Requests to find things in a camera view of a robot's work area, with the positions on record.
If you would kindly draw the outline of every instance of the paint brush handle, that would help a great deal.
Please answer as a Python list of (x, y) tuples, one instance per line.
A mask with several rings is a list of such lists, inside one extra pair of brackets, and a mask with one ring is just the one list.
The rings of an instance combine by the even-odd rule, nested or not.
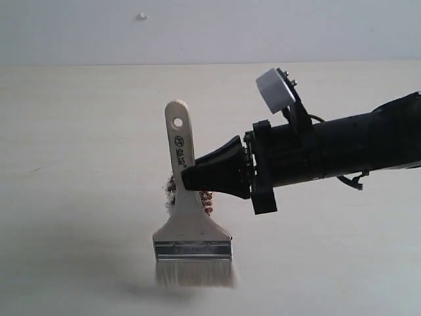
[(193, 134), (189, 107), (180, 100), (171, 101), (165, 108), (166, 131), (170, 146), (172, 172), (177, 193), (185, 191), (181, 172), (195, 164)]

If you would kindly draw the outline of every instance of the small white spot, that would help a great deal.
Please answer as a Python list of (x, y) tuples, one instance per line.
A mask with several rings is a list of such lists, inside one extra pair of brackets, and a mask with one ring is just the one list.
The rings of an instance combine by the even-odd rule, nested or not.
[(145, 13), (140, 12), (136, 17), (136, 20), (144, 21), (144, 20), (147, 20), (147, 18), (148, 18), (148, 16)]

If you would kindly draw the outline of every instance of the table surface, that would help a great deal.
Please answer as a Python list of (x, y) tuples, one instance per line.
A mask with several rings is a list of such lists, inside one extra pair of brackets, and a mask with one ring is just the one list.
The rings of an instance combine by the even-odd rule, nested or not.
[(235, 289), (155, 285), (167, 220), (164, 107), (191, 110), (197, 156), (262, 119), (280, 66), (310, 113), (371, 111), (421, 90), (421, 61), (0, 69), (0, 314), (419, 315), (421, 170), (275, 189), (279, 211), (217, 194)]

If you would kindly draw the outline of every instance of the robotic arm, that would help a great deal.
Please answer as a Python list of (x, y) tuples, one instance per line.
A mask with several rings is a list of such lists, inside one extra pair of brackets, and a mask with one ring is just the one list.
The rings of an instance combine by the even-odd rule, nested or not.
[[(362, 190), (359, 180), (371, 171), (421, 167), (421, 92), (325, 122), (307, 113), (287, 72), (273, 68), (256, 82), (272, 114), (282, 112), (287, 124), (256, 122), (244, 146), (236, 136), (196, 159), (182, 173), (187, 190), (251, 199), (257, 215), (277, 211), (276, 187), (337, 177)], [(353, 173), (360, 175), (345, 177)]]

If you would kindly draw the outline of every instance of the white wall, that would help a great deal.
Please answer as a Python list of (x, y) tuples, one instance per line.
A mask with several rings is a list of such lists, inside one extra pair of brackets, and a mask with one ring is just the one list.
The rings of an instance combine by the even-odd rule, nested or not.
[(421, 58), (420, 11), (419, 0), (1, 0), (0, 65)]

